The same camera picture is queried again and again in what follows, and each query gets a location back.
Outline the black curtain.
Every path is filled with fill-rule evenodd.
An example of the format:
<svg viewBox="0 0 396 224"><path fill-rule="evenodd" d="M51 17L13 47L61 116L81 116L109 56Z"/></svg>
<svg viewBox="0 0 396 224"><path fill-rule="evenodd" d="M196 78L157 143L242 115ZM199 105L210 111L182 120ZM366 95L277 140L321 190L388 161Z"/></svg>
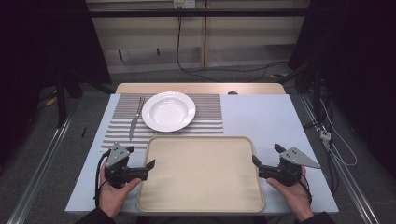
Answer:
<svg viewBox="0 0 396 224"><path fill-rule="evenodd" d="M311 0L309 7L336 12L304 19L289 68L303 65L337 20L323 78L373 156L396 178L396 0Z"/></svg>
<svg viewBox="0 0 396 224"><path fill-rule="evenodd" d="M86 0L0 0L0 167L14 154L53 87L82 95L81 82L110 81Z"/></svg>

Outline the black horizontal bar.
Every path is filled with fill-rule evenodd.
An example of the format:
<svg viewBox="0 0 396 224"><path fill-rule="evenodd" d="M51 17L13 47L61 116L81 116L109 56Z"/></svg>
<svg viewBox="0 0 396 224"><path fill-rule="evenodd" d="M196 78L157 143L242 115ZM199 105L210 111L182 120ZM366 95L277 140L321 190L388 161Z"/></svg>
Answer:
<svg viewBox="0 0 396 224"><path fill-rule="evenodd" d="M308 8L270 9L91 9L93 18L127 17L294 17L306 16Z"/></svg>

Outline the black metal stand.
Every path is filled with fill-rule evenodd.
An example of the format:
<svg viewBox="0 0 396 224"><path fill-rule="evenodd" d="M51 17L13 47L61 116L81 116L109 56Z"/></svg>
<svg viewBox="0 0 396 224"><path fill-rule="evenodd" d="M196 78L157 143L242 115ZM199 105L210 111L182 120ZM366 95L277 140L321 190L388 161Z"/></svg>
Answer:
<svg viewBox="0 0 396 224"><path fill-rule="evenodd" d="M66 102L64 94L64 81L63 73L59 72L56 75L56 93L57 93L57 103L58 103L58 124L57 127L61 128L66 120Z"/></svg>

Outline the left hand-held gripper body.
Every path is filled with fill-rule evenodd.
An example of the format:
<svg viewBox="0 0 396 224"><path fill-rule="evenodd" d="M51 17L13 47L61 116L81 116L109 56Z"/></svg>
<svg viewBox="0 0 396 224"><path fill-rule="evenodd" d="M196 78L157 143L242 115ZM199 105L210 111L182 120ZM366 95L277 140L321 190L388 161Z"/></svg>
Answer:
<svg viewBox="0 0 396 224"><path fill-rule="evenodd" d="M120 189L124 184L136 178L140 178L142 181L148 179L149 170L146 166L138 168L130 168L128 166L130 154L126 147L119 143L115 143L109 150L105 177L107 182L116 189Z"/></svg>

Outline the white wall socket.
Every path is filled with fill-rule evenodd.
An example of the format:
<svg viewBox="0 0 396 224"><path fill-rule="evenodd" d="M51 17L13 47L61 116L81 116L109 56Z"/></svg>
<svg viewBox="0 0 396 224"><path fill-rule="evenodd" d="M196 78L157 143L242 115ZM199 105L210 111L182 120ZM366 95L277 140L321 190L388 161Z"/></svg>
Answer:
<svg viewBox="0 0 396 224"><path fill-rule="evenodd" d="M196 8L195 0L173 0L176 9L194 9Z"/></svg>

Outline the beige plastic tray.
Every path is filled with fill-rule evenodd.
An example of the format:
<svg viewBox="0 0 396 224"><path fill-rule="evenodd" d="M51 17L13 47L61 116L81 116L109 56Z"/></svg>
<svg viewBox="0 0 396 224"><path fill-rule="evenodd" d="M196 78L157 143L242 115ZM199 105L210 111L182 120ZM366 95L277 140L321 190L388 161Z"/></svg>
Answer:
<svg viewBox="0 0 396 224"><path fill-rule="evenodd" d="M148 213L256 213L264 208L254 147L241 136L156 136L137 206Z"/></svg>

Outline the grey striped placemat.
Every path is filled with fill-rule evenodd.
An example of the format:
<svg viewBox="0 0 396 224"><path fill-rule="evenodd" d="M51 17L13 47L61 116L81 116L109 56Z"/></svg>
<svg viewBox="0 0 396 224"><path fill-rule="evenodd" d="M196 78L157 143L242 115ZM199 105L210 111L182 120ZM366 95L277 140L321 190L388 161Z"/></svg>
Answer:
<svg viewBox="0 0 396 224"><path fill-rule="evenodd" d="M115 108L111 112L110 121L105 127L105 134L100 144L101 151L113 147L115 143L124 147L133 146L137 150L145 150L149 139L155 135L223 135L220 96L218 94L187 94L196 106L195 117L190 124L170 133L154 131L143 121L141 111L133 138L130 140L130 124L137 111L140 96L144 96L146 102L154 95L117 94Z"/></svg>

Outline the person's right hand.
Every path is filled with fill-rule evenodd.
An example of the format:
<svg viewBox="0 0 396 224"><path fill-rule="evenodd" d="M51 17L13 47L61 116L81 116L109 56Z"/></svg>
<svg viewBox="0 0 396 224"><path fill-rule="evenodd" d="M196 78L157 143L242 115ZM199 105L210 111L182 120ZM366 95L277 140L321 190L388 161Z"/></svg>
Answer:
<svg viewBox="0 0 396 224"><path fill-rule="evenodd" d="M310 196L306 191L308 184L304 176L305 168L303 167L301 180L290 187L282 185L276 179L266 179L266 182L283 196L295 219L304 214L313 213L310 205Z"/></svg>

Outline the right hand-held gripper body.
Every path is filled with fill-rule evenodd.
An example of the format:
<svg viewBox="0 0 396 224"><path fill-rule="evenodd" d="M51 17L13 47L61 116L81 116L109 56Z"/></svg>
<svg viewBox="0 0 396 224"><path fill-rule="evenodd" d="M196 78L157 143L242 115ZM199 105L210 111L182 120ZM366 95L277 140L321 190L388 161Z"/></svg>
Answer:
<svg viewBox="0 0 396 224"><path fill-rule="evenodd" d="M260 178L273 178L282 185L290 187L297 183L302 177L302 167L320 169L320 165L305 155L297 147L285 149L279 153L279 164L277 167L262 165L259 169Z"/></svg>

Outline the person's left hand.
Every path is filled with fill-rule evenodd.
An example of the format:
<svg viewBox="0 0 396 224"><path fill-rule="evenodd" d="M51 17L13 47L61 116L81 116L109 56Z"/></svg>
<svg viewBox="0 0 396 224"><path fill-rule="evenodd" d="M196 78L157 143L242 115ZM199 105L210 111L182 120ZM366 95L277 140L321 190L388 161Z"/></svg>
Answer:
<svg viewBox="0 0 396 224"><path fill-rule="evenodd" d="M100 169L99 208L109 217L115 218L123 207L129 193L135 189L142 180L136 178L125 184L121 189L112 187L105 177L106 165Z"/></svg>

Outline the white deep plate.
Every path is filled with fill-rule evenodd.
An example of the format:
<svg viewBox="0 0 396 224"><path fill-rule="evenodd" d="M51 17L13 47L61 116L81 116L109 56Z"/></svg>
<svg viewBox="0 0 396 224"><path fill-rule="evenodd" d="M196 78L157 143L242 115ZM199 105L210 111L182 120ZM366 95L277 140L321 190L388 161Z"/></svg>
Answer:
<svg viewBox="0 0 396 224"><path fill-rule="evenodd" d="M195 113L195 103L188 95L166 91L155 94L145 102L142 119L150 129L170 133L190 124Z"/></svg>

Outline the metal floor rail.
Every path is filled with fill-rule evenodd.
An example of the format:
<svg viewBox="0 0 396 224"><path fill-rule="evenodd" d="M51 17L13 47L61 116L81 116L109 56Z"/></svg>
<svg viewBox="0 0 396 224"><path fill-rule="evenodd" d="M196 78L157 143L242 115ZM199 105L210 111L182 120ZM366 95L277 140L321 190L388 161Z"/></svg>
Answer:
<svg viewBox="0 0 396 224"><path fill-rule="evenodd" d="M316 116L314 115L314 107L313 104L310 102L307 96L300 96L301 102L304 106L304 109L314 123L314 127L316 128L317 132L325 131L325 126L318 121ZM347 165L342 159L341 154L337 150L337 147L330 142L330 140L324 140L322 137L319 137L319 141L325 148L327 153L330 153L330 159L336 170L340 180L344 183L348 194L351 197L352 202L355 204L357 210L359 211L363 223L365 224L380 224L378 218L375 215L375 212L368 202L366 196L364 195L363 191L359 187L358 183L356 182L355 178L353 177L352 173L350 173L348 168L351 168L352 165Z"/></svg>
<svg viewBox="0 0 396 224"><path fill-rule="evenodd" d="M18 172L13 174L14 177L25 180L26 184L6 224L24 224L72 119L73 115L69 115L61 124L55 120L55 125L48 128L43 126L44 120L36 120L33 130L23 143L25 161L21 163Z"/></svg>

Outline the metal fork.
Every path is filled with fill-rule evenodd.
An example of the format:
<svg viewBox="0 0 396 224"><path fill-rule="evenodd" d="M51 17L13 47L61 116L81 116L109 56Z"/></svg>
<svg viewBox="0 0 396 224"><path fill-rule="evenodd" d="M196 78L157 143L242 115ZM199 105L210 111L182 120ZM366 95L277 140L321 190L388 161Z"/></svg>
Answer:
<svg viewBox="0 0 396 224"><path fill-rule="evenodd" d="M137 111L135 113L134 118L131 121L131 124L130 124L130 130L129 130L129 139L130 140L132 140L132 138L133 138L134 130L135 130L137 122L138 122L138 120L140 118L140 114L141 114L141 111L143 109L144 103L145 103L145 97L144 96L140 96L139 105L138 105Z"/></svg>

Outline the pale blue table cover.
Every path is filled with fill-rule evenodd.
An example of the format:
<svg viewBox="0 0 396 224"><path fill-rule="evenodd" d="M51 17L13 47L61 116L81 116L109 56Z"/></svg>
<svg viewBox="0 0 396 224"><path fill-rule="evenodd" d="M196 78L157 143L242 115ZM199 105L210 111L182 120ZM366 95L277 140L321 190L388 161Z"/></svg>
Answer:
<svg viewBox="0 0 396 224"><path fill-rule="evenodd" d="M101 157L99 145L105 138L105 126L115 113L120 94L110 96L105 114L92 147L80 172L77 184L70 196L65 212L83 214L94 208L93 186L96 164ZM274 143L282 147L297 147L314 161L318 161L308 142L294 105L287 94L220 95L223 133L229 136L246 136L253 142L258 158L263 163L275 165L278 161ZM323 172L306 168L307 180L313 195L314 212L338 213L339 209L331 194ZM262 180L264 208L258 214L283 215L289 212L282 196ZM137 189L133 190L126 203L127 213L144 214L136 205Z"/></svg>

